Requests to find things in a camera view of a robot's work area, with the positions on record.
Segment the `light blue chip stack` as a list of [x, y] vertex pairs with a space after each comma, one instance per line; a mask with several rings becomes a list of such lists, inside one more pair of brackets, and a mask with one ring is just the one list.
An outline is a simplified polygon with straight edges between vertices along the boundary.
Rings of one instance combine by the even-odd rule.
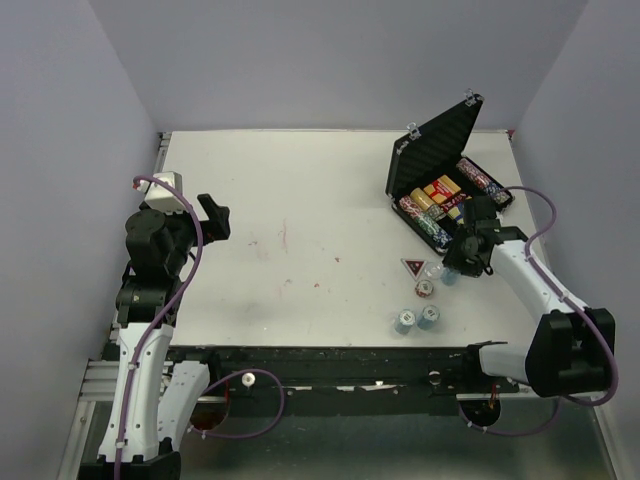
[[396, 315], [393, 329], [399, 335], [407, 335], [415, 325], [415, 313], [410, 309], [403, 309]]
[[436, 325], [439, 318], [440, 310], [435, 305], [427, 305], [422, 309], [416, 326], [421, 330], [429, 330]]
[[460, 274], [457, 271], [445, 268], [442, 271], [440, 281], [446, 286], [453, 286], [457, 283], [459, 277]]

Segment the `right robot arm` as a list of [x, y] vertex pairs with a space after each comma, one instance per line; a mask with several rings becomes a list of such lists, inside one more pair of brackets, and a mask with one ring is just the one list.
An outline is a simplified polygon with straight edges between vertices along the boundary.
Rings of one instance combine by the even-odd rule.
[[465, 200], [463, 216], [444, 257], [445, 267], [473, 278], [499, 275], [526, 307], [535, 332], [524, 346], [505, 341], [468, 346], [469, 360], [459, 370], [462, 384], [480, 392], [496, 377], [505, 377], [543, 398], [612, 394], [618, 374], [611, 313], [591, 308], [570, 293], [541, 264], [531, 239], [520, 228], [501, 224], [490, 197]]

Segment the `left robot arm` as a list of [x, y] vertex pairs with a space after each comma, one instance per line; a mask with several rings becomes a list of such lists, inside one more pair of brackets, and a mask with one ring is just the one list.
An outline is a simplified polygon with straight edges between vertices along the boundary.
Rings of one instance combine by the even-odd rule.
[[200, 395], [222, 380], [209, 354], [165, 364], [191, 253], [229, 238], [230, 210], [210, 195], [198, 202], [200, 221], [179, 209], [142, 205], [125, 224], [128, 271], [116, 297], [119, 363], [114, 400], [97, 457], [82, 464], [81, 479], [177, 479], [179, 453]]

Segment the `green blue chip row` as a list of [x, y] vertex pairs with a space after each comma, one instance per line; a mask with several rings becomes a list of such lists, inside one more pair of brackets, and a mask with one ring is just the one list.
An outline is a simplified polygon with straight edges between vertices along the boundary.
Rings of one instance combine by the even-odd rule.
[[452, 237], [440, 227], [427, 213], [418, 213], [414, 220], [435, 241], [441, 249], [446, 249]]

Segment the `clear round dealer button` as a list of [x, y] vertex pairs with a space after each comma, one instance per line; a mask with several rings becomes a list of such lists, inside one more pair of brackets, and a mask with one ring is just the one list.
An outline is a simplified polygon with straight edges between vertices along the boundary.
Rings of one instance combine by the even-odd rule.
[[444, 273], [444, 266], [441, 263], [429, 262], [423, 270], [423, 277], [429, 280], [439, 280]]

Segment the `red triangular dealer card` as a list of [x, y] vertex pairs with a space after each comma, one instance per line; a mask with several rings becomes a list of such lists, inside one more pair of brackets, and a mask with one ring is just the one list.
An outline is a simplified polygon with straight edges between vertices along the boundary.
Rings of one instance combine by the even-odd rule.
[[421, 259], [402, 258], [401, 263], [414, 279], [418, 279], [424, 270], [426, 261]]

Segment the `red white chip stack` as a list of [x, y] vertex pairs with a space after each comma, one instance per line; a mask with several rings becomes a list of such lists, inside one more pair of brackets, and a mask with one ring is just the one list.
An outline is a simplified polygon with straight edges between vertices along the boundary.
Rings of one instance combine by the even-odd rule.
[[421, 298], [428, 298], [434, 293], [434, 284], [428, 279], [419, 280], [414, 287], [414, 291], [417, 296]]

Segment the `red card deck box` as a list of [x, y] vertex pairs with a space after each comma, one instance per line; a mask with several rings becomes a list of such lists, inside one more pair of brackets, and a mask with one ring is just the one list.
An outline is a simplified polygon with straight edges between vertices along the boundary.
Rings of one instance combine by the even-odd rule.
[[441, 205], [461, 192], [461, 187], [449, 176], [442, 175], [423, 188], [424, 193], [436, 204]]

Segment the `gold chip row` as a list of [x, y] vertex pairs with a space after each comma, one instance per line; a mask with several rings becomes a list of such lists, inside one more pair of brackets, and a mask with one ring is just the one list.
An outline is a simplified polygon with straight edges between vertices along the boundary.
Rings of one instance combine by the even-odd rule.
[[425, 212], [435, 211], [438, 205], [422, 189], [416, 188], [410, 193], [411, 199]]

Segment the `red white chip row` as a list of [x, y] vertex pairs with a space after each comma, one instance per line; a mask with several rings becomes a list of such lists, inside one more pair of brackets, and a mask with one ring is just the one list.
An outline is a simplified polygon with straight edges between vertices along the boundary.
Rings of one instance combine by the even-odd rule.
[[398, 201], [400, 208], [412, 219], [418, 221], [423, 217], [424, 211], [410, 197], [404, 196]]

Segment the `black poker case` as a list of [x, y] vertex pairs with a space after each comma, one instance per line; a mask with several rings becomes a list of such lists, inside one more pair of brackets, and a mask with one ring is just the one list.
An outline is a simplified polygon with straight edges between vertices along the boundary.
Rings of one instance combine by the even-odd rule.
[[[456, 168], [456, 163], [462, 157], [468, 158], [504, 189], [491, 174], [465, 154], [465, 148], [483, 104], [482, 95], [467, 90], [463, 101], [428, 122], [420, 126], [409, 124], [408, 132], [393, 144], [385, 193], [391, 199], [396, 215], [439, 256], [444, 256], [448, 247], [439, 248], [416, 221], [400, 208], [398, 201], [404, 196], [410, 196], [416, 188], [423, 190], [426, 185], [442, 175], [449, 176], [461, 187], [461, 192], [470, 195], [470, 198], [486, 195]], [[514, 202], [513, 195], [509, 194], [511, 201], [507, 204], [498, 205], [492, 200], [498, 212], [504, 212]], [[463, 225], [463, 203], [448, 213], [438, 204], [435, 211], [424, 212], [453, 239], [458, 227]]]

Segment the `aluminium table edge rail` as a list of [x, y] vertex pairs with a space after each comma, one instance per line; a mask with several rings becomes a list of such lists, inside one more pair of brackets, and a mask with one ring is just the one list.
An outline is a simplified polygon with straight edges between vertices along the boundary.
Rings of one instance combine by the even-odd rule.
[[171, 132], [159, 132], [158, 133], [158, 149], [156, 152], [156, 158], [153, 167], [153, 173], [159, 173], [163, 170], [166, 155], [169, 149], [172, 133]]

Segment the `aluminium frame rail left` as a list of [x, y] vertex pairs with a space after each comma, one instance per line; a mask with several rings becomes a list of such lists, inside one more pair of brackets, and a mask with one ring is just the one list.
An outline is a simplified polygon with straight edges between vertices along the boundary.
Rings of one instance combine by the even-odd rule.
[[118, 377], [118, 361], [89, 361], [82, 380], [79, 400], [112, 402]]

